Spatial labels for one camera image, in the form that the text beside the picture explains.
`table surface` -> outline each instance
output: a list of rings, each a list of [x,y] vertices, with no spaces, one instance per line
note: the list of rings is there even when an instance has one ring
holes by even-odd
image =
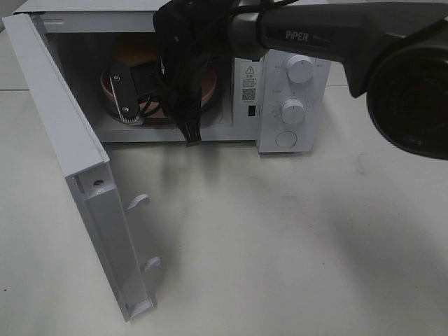
[[[445,336],[448,163],[392,147],[346,84],[311,153],[105,146],[164,261],[125,323],[1,33],[0,335]]]

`open microwave door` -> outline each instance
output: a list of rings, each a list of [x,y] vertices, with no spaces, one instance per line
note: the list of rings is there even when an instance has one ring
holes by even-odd
[[[3,21],[64,178],[129,320],[155,305],[154,282],[148,281],[148,273],[155,272],[160,259],[137,257],[127,224],[127,212],[148,198],[141,195],[123,208],[109,157],[49,53],[45,35],[27,14]]]

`control knob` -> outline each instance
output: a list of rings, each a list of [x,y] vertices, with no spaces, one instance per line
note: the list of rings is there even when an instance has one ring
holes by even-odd
[[[291,82],[306,83],[314,75],[313,60],[308,56],[292,56],[286,63],[286,71]]]
[[[295,125],[305,119],[305,106],[298,99],[289,99],[281,106],[281,119],[285,124]]]

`control panel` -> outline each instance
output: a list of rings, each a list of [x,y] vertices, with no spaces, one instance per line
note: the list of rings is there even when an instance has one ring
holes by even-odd
[[[326,60],[268,52],[258,138],[261,153],[311,150],[329,70]]]

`white microwave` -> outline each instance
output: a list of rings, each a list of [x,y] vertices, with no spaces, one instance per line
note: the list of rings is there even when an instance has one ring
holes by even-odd
[[[102,143],[183,136],[169,122],[126,125],[114,118],[102,76],[119,36],[153,33],[153,14],[165,2],[28,0],[3,20],[126,320],[155,306],[161,260],[156,252],[135,250],[127,217],[148,196],[123,206]],[[328,61],[275,50],[253,61],[224,57],[216,66],[220,94],[202,118],[202,140],[254,141],[261,153],[309,151],[329,68]]]

